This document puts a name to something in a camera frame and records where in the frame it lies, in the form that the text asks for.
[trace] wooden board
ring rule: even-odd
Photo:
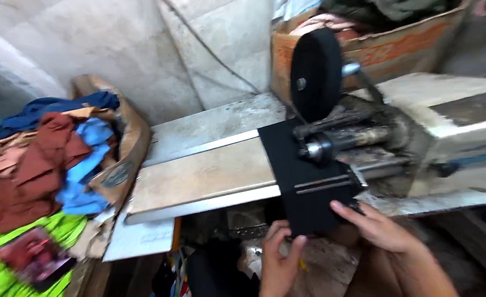
[[[141,169],[128,213],[140,213],[273,185],[260,138]]]

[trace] light blue cloth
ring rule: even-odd
[[[98,118],[89,118],[80,124],[76,132],[84,142],[93,148],[93,152],[80,163],[67,171],[65,186],[56,195],[56,201],[63,204],[63,211],[69,214],[100,213],[109,202],[99,193],[89,190],[84,192],[87,183],[97,174],[96,166],[109,151],[107,139],[113,135],[108,124]]]

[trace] black fabric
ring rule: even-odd
[[[177,275],[175,272],[172,271],[172,266],[166,257],[161,262],[161,266],[155,276],[153,277],[151,286],[153,289],[153,293],[157,297],[173,297],[170,296],[170,292],[172,290],[173,283]]]
[[[341,219],[330,209],[329,203],[338,200],[349,205],[354,200],[350,186],[296,194],[295,185],[345,173],[339,162],[332,161],[319,168],[298,157],[299,146],[292,137],[292,129],[299,124],[297,119],[291,119],[258,129],[281,191],[293,236],[325,232],[337,227]]]
[[[238,270],[239,240],[210,240],[187,260],[188,286],[194,297],[258,297],[260,281]]]

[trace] finger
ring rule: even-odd
[[[373,219],[381,219],[385,218],[384,214],[381,214],[377,209],[374,209],[372,206],[365,204],[364,202],[359,202],[360,209],[368,216],[369,218]]]
[[[307,237],[304,235],[299,235],[294,239],[291,246],[291,251],[289,252],[289,256],[287,257],[291,261],[298,262],[300,257],[302,256],[302,251],[304,250],[305,245],[307,244]]]
[[[344,204],[340,203],[337,200],[331,201],[331,208],[339,216],[352,222],[353,224],[357,225],[360,228],[366,227],[369,224],[368,219],[365,216],[361,215],[360,213],[357,213],[353,209],[345,206]]]
[[[265,240],[268,240],[271,237],[273,237],[274,233],[276,233],[276,231],[278,231],[279,228],[285,228],[285,227],[289,227],[289,221],[287,220],[274,221],[270,226],[267,235],[265,236]]]
[[[271,251],[278,252],[279,244],[283,241],[285,236],[291,235],[291,230],[289,228],[280,228],[273,237],[266,243],[267,249]]]

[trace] hand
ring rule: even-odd
[[[279,245],[285,236],[291,235],[289,222],[274,221],[263,241],[261,256],[261,290],[259,297],[283,297],[292,285],[300,266],[300,256],[307,243],[307,237],[294,239],[287,257],[279,253]]]
[[[331,201],[331,208],[339,216],[355,224],[362,237],[386,251],[408,253],[417,247],[424,246],[405,228],[365,203],[360,202],[360,208],[366,214],[365,216],[336,200]]]

